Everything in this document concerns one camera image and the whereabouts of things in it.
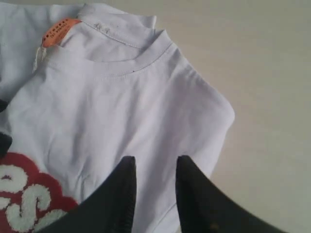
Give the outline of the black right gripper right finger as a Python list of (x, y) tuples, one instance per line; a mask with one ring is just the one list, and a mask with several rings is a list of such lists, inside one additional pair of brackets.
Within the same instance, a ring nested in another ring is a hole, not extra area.
[(176, 206), (183, 233), (308, 233), (311, 173), (287, 165), (263, 165), (256, 177), (224, 171), (212, 181), (199, 161), (177, 158)]

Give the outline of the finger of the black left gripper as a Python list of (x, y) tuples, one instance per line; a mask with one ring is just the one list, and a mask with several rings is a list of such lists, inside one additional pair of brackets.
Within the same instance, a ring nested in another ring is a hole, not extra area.
[(11, 144), (12, 137), (5, 133), (0, 133), (0, 158), (3, 158), (7, 154)]
[(0, 100), (0, 112), (3, 112), (8, 106), (8, 102), (5, 100)]

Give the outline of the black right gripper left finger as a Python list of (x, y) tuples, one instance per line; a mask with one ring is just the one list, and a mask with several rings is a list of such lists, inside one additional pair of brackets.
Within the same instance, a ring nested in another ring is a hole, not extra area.
[(130, 233), (136, 206), (136, 160), (125, 156), (97, 190), (40, 233)]

